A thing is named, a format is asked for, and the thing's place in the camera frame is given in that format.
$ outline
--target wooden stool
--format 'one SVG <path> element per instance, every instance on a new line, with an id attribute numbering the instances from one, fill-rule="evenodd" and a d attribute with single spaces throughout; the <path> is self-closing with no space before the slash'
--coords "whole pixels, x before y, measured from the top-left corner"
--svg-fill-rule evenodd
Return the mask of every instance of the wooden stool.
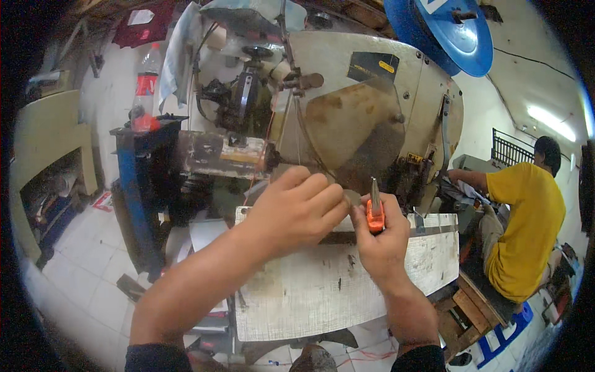
<path id="1" fill-rule="evenodd" d="M 446 362 L 451 361 L 458 352 L 473 345 L 498 324 L 504 328 L 508 326 L 508 322 L 462 271 L 459 273 L 457 284 L 459 290 L 451 298 L 436 303 L 438 331 L 446 343 Z"/>

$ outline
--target yellow t-shirt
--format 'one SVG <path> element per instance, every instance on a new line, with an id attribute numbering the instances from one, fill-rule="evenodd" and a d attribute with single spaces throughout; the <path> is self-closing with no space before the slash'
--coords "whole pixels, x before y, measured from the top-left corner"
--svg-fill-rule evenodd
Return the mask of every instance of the yellow t-shirt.
<path id="1" fill-rule="evenodd" d="M 486 178 L 492 200 L 511 205 L 508 227 L 491 250 L 486 274 L 498 292 L 520 303 L 539 285 L 566 207 L 554 177 L 528 162 Z"/>

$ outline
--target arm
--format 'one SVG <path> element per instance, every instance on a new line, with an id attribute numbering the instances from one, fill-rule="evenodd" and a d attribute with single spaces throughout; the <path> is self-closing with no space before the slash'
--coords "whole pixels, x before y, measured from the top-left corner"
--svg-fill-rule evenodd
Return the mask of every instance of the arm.
<path id="1" fill-rule="evenodd" d="M 246 220 L 172 267 L 141 298 L 130 344 L 172 343 L 264 263 L 318 243 L 349 212 L 343 189 L 305 167 L 267 187 Z"/>
<path id="2" fill-rule="evenodd" d="M 472 186 L 475 190 L 483 192 L 484 195 L 488 193 L 487 176 L 485 173 L 463 169 L 451 169 L 448 171 L 448 178 L 450 178 L 450 181 L 454 184 L 456 184 L 458 180 L 461 180 Z"/>
<path id="3" fill-rule="evenodd" d="M 359 258 L 384 295 L 390 330 L 399 341 L 399 354 L 419 346 L 438 345 L 438 314 L 405 272 L 410 224 L 394 195 L 381 193 L 386 229 L 378 236 L 368 231 L 364 205 L 352 208 L 351 220 Z"/>

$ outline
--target black hair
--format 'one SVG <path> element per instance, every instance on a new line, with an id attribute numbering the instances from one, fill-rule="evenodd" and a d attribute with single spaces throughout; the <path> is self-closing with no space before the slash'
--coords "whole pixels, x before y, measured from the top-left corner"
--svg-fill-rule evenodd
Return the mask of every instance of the black hair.
<path id="1" fill-rule="evenodd" d="M 562 153 L 560 152 L 560 145 L 554 138 L 543 136 L 535 142 L 535 153 L 543 155 L 543 164 L 552 169 L 552 175 L 560 170 L 560 163 L 562 162 Z"/>

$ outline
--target black label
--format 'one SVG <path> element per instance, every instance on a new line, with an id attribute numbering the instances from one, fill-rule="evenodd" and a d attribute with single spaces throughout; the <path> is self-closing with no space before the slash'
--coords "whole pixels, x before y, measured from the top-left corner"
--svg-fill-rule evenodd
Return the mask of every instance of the black label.
<path id="1" fill-rule="evenodd" d="M 397 66 L 399 66 L 399 59 L 392 54 L 353 52 L 347 77 L 363 82 L 382 76 L 394 82 Z"/>

